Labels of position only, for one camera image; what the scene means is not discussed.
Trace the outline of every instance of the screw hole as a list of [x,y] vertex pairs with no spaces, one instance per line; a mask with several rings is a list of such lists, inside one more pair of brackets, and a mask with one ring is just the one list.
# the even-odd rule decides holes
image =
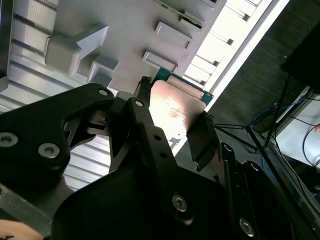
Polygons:
[[163,159],[167,158],[167,154],[163,151],[160,152],[160,157],[162,157]]
[[3,136],[0,138],[0,142],[8,144],[12,142],[12,138],[10,136]]
[[54,148],[51,146],[46,147],[44,151],[48,154],[53,154],[55,152]]
[[161,140],[161,137],[159,135],[157,135],[157,134],[153,135],[153,137],[154,137],[155,140],[158,140],[158,141]]
[[137,104],[139,107],[142,107],[144,104],[138,100],[135,101],[135,104]]

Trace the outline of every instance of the white plastic tab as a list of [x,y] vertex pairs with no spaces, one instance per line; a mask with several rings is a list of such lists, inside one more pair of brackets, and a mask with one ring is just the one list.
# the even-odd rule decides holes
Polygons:
[[167,39],[173,44],[176,44],[184,49],[188,49],[188,47],[190,46],[190,43],[192,42],[191,37],[184,35],[183,33],[175,30],[174,28],[168,26],[163,22],[159,22],[155,32],[159,36]]
[[174,64],[168,60],[165,60],[162,57],[160,57],[152,52],[149,52],[149,51],[145,52],[142,61],[155,67],[155,68],[164,67],[171,72],[173,72],[177,66],[176,64]]

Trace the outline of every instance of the black mechanical arm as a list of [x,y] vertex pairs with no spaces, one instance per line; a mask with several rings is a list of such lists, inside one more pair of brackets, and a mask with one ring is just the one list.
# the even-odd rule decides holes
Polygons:
[[[110,173],[59,204],[50,229],[41,232],[46,239],[318,239],[281,186],[254,162],[237,162],[219,142],[206,112],[187,133],[197,169],[178,166],[154,126],[147,81],[136,96],[114,98],[90,83],[1,114],[0,208],[19,197],[13,190],[28,202],[22,212],[33,209],[35,199],[44,201],[60,184],[70,150],[103,135]],[[18,220],[37,228],[37,213]]]

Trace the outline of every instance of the wooden surface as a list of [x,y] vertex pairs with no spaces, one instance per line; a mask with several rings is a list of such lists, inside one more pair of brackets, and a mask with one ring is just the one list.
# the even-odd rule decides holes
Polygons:
[[7,236],[14,236],[9,240],[44,239],[39,233],[21,222],[0,220],[0,239],[6,239]]

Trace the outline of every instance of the bolt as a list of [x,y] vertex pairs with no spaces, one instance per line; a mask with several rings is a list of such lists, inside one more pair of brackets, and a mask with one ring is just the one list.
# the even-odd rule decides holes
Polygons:
[[240,218],[239,220],[239,224],[240,224],[240,227],[241,229],[249,236],[249,237],[253,237],[255,236],[255,232],[254,232],[254,229],[252,228],[252,226],[250,225],[250,223],[243,219],[243,218]]
[[139,107],[142,107],[144,104],[140,101],[135,101],[135,104],[137,104]]
[[100,89],[100,90],[99,90],[99,93],[100,93],[101,95],[103,95],[103,96],[108,96],[108,92],[105,91],[105,90]]
[[59,155],[60,149],[57,145],[48,142],[39,146],[38,153],[46,159],[54,159]]
[[11,132],[0,133],[0,147],[8,148],[17,144],[18,137]]
[[173,195],[172,197],[172,203],[173,203],[173,206],[181,213],[184,213],[185,211],[187,211],[187,202],[186,200],[180,196],[180,195]]

